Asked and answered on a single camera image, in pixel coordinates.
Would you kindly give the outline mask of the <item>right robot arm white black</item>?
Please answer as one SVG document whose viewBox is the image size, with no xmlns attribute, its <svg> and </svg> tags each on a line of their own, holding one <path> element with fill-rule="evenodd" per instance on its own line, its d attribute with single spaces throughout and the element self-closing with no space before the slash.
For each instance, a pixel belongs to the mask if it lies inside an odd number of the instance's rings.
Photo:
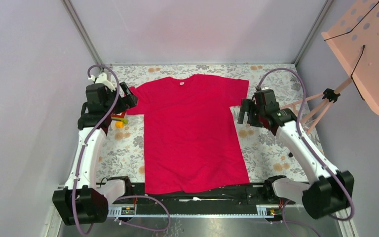
<svg viewBox="0 0 379 237">
<path fill-rule="evenodd" d="M 289 149 L 307 177 L 306 183 L 284 175 L 266 179 L 263 196 L 267 202 L 276 203 L 281 198 L 293 201 L 301 204 L 313 219 L 353 208 L 353 175 L 341 172 L 324 157 L 293 111 L 280 108 L 273 90 L 259 89 L 251 99 L 242 99 L 237 122 L 269 130 Z"/>
</svg>

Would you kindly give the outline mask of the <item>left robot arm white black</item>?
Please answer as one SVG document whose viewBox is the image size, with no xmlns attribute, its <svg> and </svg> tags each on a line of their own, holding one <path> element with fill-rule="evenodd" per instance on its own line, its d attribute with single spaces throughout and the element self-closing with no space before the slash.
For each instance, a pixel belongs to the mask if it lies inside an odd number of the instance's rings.
<svg viewBox="0 0 379 237">
<path fill-rule="evenodd" d="M 67 226 L 105 222 L 109 205 L 117 199 L 127 203 L 133 198 L 133 190 L 127 176 L 110 178 L 101 187 L 97 185 L 96 164 L 105 141 L 113 115 L 123 115 L 135 107 L 138 98 L 125 82 L 117 89 L 103 83 L 93 83 L 85 90 L 77 122 L 78 146 L 72 169 L 64 186 L 56 190 L 52 202 Z"/>
</svg>

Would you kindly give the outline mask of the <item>red t-shirt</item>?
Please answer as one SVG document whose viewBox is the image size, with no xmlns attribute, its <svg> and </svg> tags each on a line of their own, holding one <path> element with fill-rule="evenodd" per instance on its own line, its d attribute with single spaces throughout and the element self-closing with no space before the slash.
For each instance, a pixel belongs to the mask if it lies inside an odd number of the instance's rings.
<svg viewBox="0 0 379 237">
<path fill-rule="evenodd" d="M 166 77 L 131 91 L 129 115 L 144 117 L 145 191 L 198 193 L 249 183 L 231 107 L 249 81 L 215 75 Z"/>
</svg>

